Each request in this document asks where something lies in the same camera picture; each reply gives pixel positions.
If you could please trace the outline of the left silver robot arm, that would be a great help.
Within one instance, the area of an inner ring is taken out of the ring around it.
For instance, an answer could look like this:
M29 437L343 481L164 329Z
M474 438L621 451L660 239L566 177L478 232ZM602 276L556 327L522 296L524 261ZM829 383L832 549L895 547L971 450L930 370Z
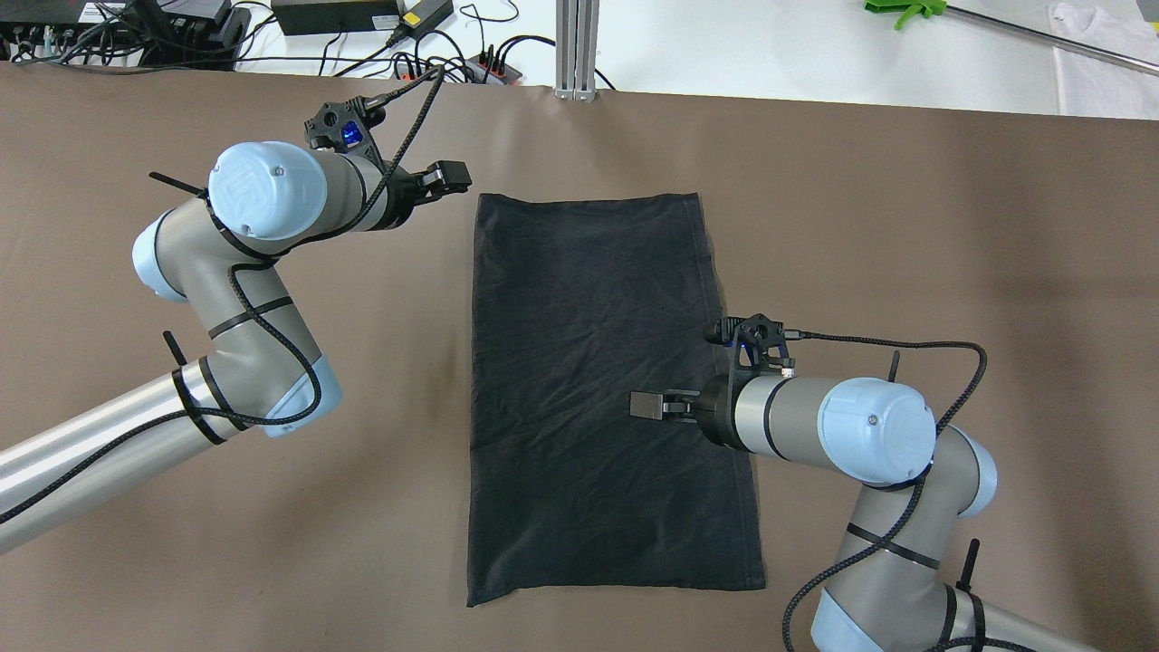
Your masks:
M3 387L76 404L139 366L127 339L153 306L195 318L212 349L3 452L3 554L243 432L286 435L342 400L276 264L297 246L395 228L464 193L459 161L421 173L369 144L225 151L207 188L146 224L112 160L3 151Z

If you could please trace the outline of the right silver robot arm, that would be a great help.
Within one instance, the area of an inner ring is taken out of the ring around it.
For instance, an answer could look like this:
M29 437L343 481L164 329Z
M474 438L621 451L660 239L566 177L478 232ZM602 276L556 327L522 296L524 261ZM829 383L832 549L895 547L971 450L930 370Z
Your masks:
M940 583L953 525L992 500L989 450L923 395L873 378L761 375L730 388L633 391L634 417L697 424L714 444L815 466L862 484L840 570L823 580L811 636L821 651L1084 651L1086 645Z

